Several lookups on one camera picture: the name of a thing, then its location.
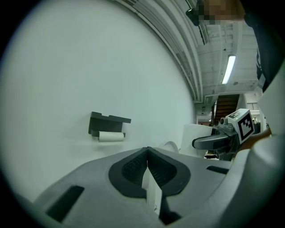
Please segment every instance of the white panel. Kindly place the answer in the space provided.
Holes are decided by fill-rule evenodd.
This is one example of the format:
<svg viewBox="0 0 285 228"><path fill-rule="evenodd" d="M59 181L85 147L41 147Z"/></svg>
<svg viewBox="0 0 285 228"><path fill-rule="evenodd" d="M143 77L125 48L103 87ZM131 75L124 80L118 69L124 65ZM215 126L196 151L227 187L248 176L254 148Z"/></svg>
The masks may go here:
<svg viewBox="0 0 285 228"><path fill-rule="evenodd" d="M156 3L160 5L161 9L154 7ZM193 7L196 1L191 0L189 3ZM200 91L206 90L203 94L209 95L213 90L217 94L224 91L230 92L237 88L242 91L255 89L257 85L257 42L253 29L247 26L245 22L227 23L222 26L205 26L208 43L202 45L198 27L195 27L185 16L184 12L189 8L186 1L140 0L134 7L152 22L173 50L176 51L187 76L190 78L190 82L195 87L200 85L197 69L201 69L203 87L195 88L195 93L198 91L199 94ZM190 45L189 40L194 42L195 47ZM195 48L199 60L196 60L193 55ZM228 84L221 86L228 56L237 53L238 56Z"/></svg>
<svg viewBox="0 0 285 228"><path fill-rule="evenodd" d="M195 117L164 43L105 0L41 3L11 41L0 78L1 158L13 189L30 201L90 160L179 145ZM124 142L94 141L91 111L131 118Z"/></svg>

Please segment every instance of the ceiling light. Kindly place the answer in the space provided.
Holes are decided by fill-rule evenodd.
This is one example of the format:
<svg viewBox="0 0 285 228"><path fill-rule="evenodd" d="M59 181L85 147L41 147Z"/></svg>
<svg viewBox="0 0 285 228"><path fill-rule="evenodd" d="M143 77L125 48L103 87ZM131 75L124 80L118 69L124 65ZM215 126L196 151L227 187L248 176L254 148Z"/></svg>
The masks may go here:
<svg viewBox="0 0 285 228"><path fill-rule="evenodd" d="M229 56L228 66L227 66L226 73L224 74L224 79L223 79L222 84L227 84L227 82L231 76L232 68L233 68L233 65L235 64L235 60L236 60L236 57L234 55Z"/></svg>

